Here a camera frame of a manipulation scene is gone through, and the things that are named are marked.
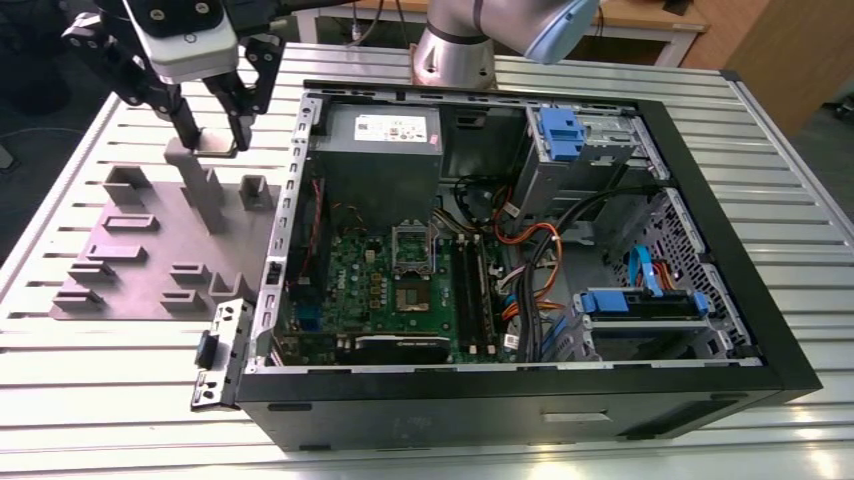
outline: collaborative robot arm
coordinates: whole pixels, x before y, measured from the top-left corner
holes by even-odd
[[[238,150],[247,150],[255,116],[267,113],[285,41],[275,20],[298,10],[355,0],[95,0],[63,38],[130,105],[149,104],[173,122],[183,146],[201,147],[181,84],[202,80],[229,116]],[[562,59],[593,21],[600,0],[433,0],[414,58],[427,85],[487,88],[493,40],[541,63]],[[238,74],[238,47],[258,73]]]
[[[493,40],[540,63],[568,56],[593,23],[600,0],[431,0],[414,56],[421,84],[490,88]]]

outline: green circuit board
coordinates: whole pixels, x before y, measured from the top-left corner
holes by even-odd
[[[337,238],[323,331],[430,333],[454,341],[457,319],[446,242],[437,241],[434,274],[422,276],[393,273],[389,237],[351,234]],[[407,252],[410,258],[418,255]]]

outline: wooden desk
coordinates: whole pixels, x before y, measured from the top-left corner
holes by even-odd
[[[358,2],[357,16],[373,19],[379,3],[379,0]],[[685,16],[680,16],[662,10],[664,3],[664,1],[650,0],[610,0],[602,6],[605,12],[602,35],[666,43],[656,65],[678,67],[697,35],[709,29],[709,22],[694,6],[689,7]],[[427,22],[429,6],[430,0],[401,0],[407,23]],[[298,12],[297,19],[303,43],[318,43],[318,26],[315,24],[318,17],[353,18],[353,6],[345,5]],[[399,21],[394,0],[386,0],[381,19]],[[597,14],[597,20],[588,30],[588,35],[596,35],[598,22],[600,15]]]

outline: aluminum table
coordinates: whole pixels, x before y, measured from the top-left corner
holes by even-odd
[[[207,322],[48,316],[107,202],[111,167],[179,179],[163,160],[171,126],[114,96],[0,270],[0,476],[854,477],[854,229],[744,85],[713,71],[517,58],[497,67],[506,90],[665,102],[825,389],[672,441],[283,453],[242,412],[190,412]],[[407,52],[290,45],[253,150],[203,162],[222,182],[263,174],[277,183],[307,78],[406,83]],[[185,92],[199,123],[225,128],[203,85]]]

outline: blue plastic clip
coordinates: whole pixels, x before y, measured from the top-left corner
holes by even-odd
[[[620,290],[594,290],[582,294],[585,313],[628,312],[626,295]]]
[[[629,255],[629,285],[633,287],[636,285],[636,279],[638,278],[638,262],[641,262],[646,288],[653,291],[653,296],[664,296],[665,292],[658,286],[658,280],[656,279],[650,250],[644,245],[636,245],[636,248],[632,249],[632,254]]]
[[[578,160],[588,141],[588,130],[578,121],[576,112],[566,108],[541,108],[540,118],[552,160]]]
[[[705,317],[709,315],[709,300],[706,299],[704,292],[694,292],[694,303],[697,304],[700,316]]]

